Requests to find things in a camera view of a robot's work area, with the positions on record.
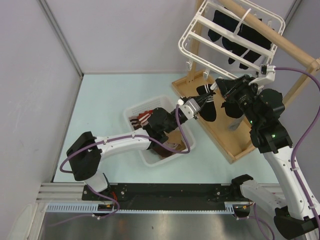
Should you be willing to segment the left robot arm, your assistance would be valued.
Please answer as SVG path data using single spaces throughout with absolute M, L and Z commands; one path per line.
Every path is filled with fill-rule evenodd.
M 150 110 L 145 115 L 146 124 L 127 134 L 96 137 L 90 131 L 84 132 L 67 150 L 67 158 L 59 170 L 65 173 L 64 165 L 69 163 L 71 169 L 68 173 L 73 175 L 74 180 L 84 182 L 93 189 L 93 194 L 98 199 L 105 200 L 110 196 L 111 188 L 105 174 L 99 171 L 102 160 L 129 151 L 153 150 L 156 147 L 176 155 L 189 154 L 191 146 L 182 125 L 188 120 L 197 118 L 205 103 L 214 94 L 210 90 L 198 96 L 181 97 L 171 112 L 162 107 Z M 169 134 L 175 130 L 180 131 L 186 149 L 177 150 L 165 145 Z

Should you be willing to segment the white plastic basket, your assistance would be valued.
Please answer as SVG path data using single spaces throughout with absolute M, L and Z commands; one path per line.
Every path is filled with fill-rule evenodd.
M 153 110 L 158 107 L 164 108 L 166 111 L 171 112 L 175 109 L 176 105 L 167 95 L 160 95 L 126 108 L 123 111 L 123 118 L 129 130 L 134 130 L 134 127 L 130 123 L 130 117 L 138 116 L 140 113 L 148 110 Z M 185 136 L 187 137 L 190 149 L 193 150 L 196 147 L 196 140 L 192 131 L 185 124 L 183 124 L 181 127 Z M 159 154 L 155 153 L 152 150 L 140 150 L 139 155 L 141 156 L 142 162 L 148 167 L 159 166 L 181 156 L 181 154 L 173 153 L 167 158 L 161 158 Z

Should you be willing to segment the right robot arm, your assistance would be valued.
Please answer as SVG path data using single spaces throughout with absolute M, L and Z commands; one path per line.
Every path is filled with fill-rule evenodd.
M 231 196 L 255 202 L 273 217 L 278 232 L 287 240 L 303 236 L 320 227 L 320 203 L 314 197 L 295 156 L 295 146 L 280 123 L 285 110 L 280 92 L 266 88 L 259 91 L 249 75 L 234 80 L 216 79 L 217 88 L 227 103 L 239 106 L 248 119 L 251 142 L 271 166 L 284 198 L 248 178 L 230 188 Z

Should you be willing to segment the grey socks pair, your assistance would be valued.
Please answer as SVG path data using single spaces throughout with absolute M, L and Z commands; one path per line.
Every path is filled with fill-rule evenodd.
M 242 115 L 241 117 L 234 119 L 234 121 L 227 127 L 227 129 L 231 132 L 235 131 L 242 123 L 244 117 L 245 116 Z

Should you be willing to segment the brown striped socks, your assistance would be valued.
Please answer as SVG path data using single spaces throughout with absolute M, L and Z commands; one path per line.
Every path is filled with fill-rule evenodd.
M 142 128 L 146 125 L 148 125 L 148 118 L 152 115 L 153 110 L 147 110 L 142 113 L 139 113 L 138 115 L 134 115 L 129 117 L 129 122 L 133 126 L 134 130 L 137 130 L 139 128 Z M 163 148 L 162 146 L 158 145 L 157 143 L 152 142 L 153 148 L 151 149 L 151 152 L 154 154 L 158 154 L 160 159 L 165 159 L 173 155 L 173 152 Z

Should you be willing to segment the black striped socks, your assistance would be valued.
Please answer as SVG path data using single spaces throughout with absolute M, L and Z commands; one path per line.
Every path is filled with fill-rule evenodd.
M 217 111 L 214 103 L 214 95 L 216 93 L 211 90 L 211 84 L 198 86 L 196 91 L 199 95 L 212 92 L 212 95 L 207 99 L 199 114 L 205 121 L 214 122 L 217 118 Z M 243 112 L 237 103 L 225 101 L 221 104 L 221 108 L 225 110 L 225 114 L 230 118 L 238 119 L 243 115 Z

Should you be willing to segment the white corner clip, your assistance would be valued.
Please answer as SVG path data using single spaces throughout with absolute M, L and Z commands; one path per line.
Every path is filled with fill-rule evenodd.
M 203 78 L 204 78 L 205 80 L 208 79 L 209 75 L 210 75 L 210 70 L 208 70 L 208 69 L 205 70 L 205 71 L 202 73 L 202 76 L 203 76 Z

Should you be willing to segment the beige socks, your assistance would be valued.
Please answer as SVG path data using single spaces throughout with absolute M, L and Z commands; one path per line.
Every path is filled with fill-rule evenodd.
M 168 137 L 168 139 L 164 144 L 170 149 L 173 149 L 179 152 L 184 151 L 186 149 L 185 142 L 179 130 L 174 130 L 170 133 L 166 133 L 166 136 Z

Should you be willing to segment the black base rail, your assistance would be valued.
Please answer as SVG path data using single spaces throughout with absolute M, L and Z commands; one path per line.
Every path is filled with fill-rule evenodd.
M 125 211 L 218 211 L 249 206 L 235 187 L 218 183 L 117 183 L 101 192 Z

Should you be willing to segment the wooden drying rack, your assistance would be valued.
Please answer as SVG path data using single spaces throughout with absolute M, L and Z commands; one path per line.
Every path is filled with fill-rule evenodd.
M 196 1 L 196 12 L 203 1 Z M 320 69 L 320 60 L 313 58 L 282 36 L 286 26 L 280 16 L 249 0 L 218 1 L 236 16 L 243 17 L 251 27 L 276 44 L 277 49 L 282 49 L 306 67 L 308 73 L 313 76 L 317 74 Z M 178 96 L 189 97 L 191 94 L 196 93 L 196 87 L 206 83 L 213 84 L 215 80 L 210 75 L 207 79 L 203 78 L 204 71 L 205 69 L 200 65 L 193 63 L 192 68 L 188 69 L 185 77 L 172 82 L 173 90 Z M 205 121 L 202 117 L 198 121 L 230 164 L 255 150 L 249 134 L 251 125 L 247 119 L 244 119 L 235 131 L 229 131 L 228 126 L 233 122 L 232 119 L 222 110 L 217 110 L 217 115 L 215 122 Z

